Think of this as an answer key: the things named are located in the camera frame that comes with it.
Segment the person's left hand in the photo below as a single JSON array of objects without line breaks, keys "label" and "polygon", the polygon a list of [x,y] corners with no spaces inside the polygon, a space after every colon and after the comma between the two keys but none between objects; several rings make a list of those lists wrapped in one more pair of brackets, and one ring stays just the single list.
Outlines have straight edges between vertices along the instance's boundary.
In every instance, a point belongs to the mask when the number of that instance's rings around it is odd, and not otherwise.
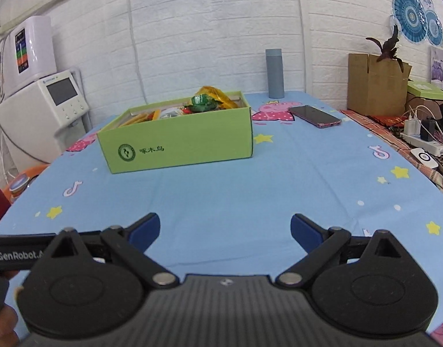
[{"label": "person's left hand", "polygon": [[9,288],[9,281],[15,277],[19,271],[0,272],[0,346],[17,346],[19,337],[15,332],[18,323],[18,314],[10,305],[5,303]]}]

